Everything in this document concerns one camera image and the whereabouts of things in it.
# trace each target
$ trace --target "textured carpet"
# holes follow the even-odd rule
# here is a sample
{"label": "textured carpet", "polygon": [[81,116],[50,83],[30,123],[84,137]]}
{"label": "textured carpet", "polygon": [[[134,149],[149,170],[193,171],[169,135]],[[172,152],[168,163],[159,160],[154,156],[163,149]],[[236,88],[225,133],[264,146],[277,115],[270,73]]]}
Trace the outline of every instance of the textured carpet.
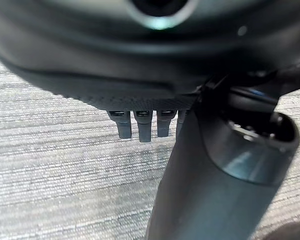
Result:
{"label": "textured carpet", "polygon": [[[280,111],[300,127],[300,90]],[[153,129],[156,129],[156,118]],[[105,112],[33,87],[0,64],[0,239],[142,239],[175,142],[119,140]],[[255,239],[300,221],[300,148]]]}

